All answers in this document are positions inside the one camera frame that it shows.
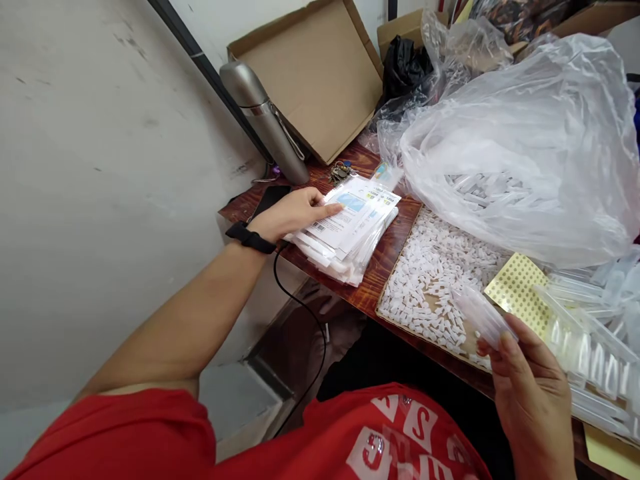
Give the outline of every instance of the hand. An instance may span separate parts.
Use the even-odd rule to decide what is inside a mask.
[[[489,355],[495,406],[509,440],[516,476],[575,479],[571,390],[556,358],[520,319],[505,320],[520,338],[500,336],[499,351],[478,340],[478,355]]]
[[[264,210],[251,221],[247,229],[258,232],[265,240],[276,243],[286,234],[335,215],[342,208],[341,203],[323,205],[320,190],[307,187],[292,191],[274,206]]]

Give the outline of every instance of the left hand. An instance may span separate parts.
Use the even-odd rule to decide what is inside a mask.
[[[341,203],[323,205],[323,195],[315,187],[294,190],[254,218],[247,230],[258,232],[265,240],[276,243],[286,234],[335,215],[342,208]]]

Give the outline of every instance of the black pole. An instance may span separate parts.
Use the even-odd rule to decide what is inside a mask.
[[[398,17],[398,0],[387,2],[387,21],[395,20]]]
[[[205,55],[205,53],[198,45],[198,42],[193,38],[193,35],[184,24],[178,13],[173,8],[169,0],[148,0],[153,9],[160,16],[162,21],[171,30],[173,36],[177,38],[182,48],[187,52],[188,56],[193,60],[198,70],[204,75],[213,90],[218,94],[218,97],[222,100],[225,106],[229,109],[235,120],[240,124],[242,130],[249,136],[258,151],[267,160],[268,163],[273,163],[273,158],[269,151],[266,149],[260,137],[256,134],[255,130],[251,128],[249,122],[245,118],[244,114],[240,111],[240,108],[236,102],[231,98],[229,92],[222,84],[218,72]]]

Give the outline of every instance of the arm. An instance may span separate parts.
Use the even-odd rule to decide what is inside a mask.
[[[518,480],[576,478],[571,430],[571,390],[556,358],[528,326],[513,315],[499,350],[482,338],[478,354],[489,355],[495,406],[509,440]]]
[[[341,205],[320,205],[315,188],[296,190],[247,227],[270,242]],[[76,400],[95,393],[132,393],[148,388],[186,389],[198,395],[198,378],[238,318],[267,255],[234,241],[170,298],[116,350]]]

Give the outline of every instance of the wooden table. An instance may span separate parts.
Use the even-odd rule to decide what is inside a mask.
[[[350,161],[351,166],[357,170],[365,178],[370,178],[377,168],[380,159],[366,148],[360,146],[358,142],[353,141],[336,160]],[[321,165],[315,159],[307,162],[309,168],[310,181],[303,186],[313,186],[318,188],[322,194],[326,194],[331,190],[332,186],[328,182],[329,167]],[[266,188],[270,185],[286,185],[283,179],[270,182],[258,183],[246,192],[232,199],[227,206],[222,208],[218,213],[230,222],[246,221],[251,216]],[[344,285],[325,274],[319,272],[306,256],[300,252],[298,248],[289,246],[281,256],[286,258],[308,276],[314,278],[326,288],[340,296],[348,303],[358,308],[368,317],[376,320],[385,328],[390,330],[394,335],[402,338],[408,344],[418,349],[424,355],[432,360],[440,363],[449,372],[462,379],[468,385],[482,392],[484,395],[494,398],[495,390],[491,376],[474,366],[462,362],[450,355],[445,350],[428,343],[420,338],[410,335],[406,331],[394,324],[378,317],[375,309],[378,298],[383,292],[385,283],[391,275],[391,271],[395,265],[398,256],[405,244],[405,240],[409,236],[411,227],[416,216],[422,206],[422,203],[412,198],[402,198],[398,203],[398,216],[396,220],[389,226],[385,234],[382,236],[376,250],[373,253],[371,262],[365,272],[362,283],[358,288]],[[606,479],[621,479],[618,475],[612,474],[608,470],[589,461],[587,456],[587,447],[585,444],[584,428],[582,423],[573,419],[573,438],[575,446],[575,456],[581,462],[587,464],[592,470],[598,472]]]

